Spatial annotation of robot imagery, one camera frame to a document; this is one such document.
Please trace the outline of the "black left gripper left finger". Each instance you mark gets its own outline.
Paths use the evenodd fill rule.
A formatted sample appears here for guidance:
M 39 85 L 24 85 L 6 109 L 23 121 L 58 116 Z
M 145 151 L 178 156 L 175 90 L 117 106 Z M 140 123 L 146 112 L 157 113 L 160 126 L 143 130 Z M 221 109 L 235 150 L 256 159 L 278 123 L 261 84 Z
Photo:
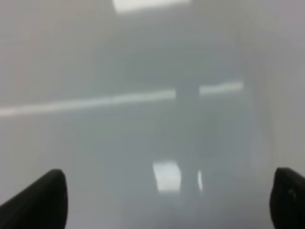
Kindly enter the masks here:
M 66 176 L 52 169 L 1 204 L 2 229 L 63 229 L 68 217 Z

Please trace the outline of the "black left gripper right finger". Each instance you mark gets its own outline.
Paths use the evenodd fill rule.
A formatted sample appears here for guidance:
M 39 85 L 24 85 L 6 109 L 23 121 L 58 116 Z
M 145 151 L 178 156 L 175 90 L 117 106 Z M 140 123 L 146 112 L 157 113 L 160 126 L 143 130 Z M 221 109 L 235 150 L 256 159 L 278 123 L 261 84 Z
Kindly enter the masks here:
M 276 229 L 305 227 L 305 177 L 288 167 L 274 174 L 269 209 Z

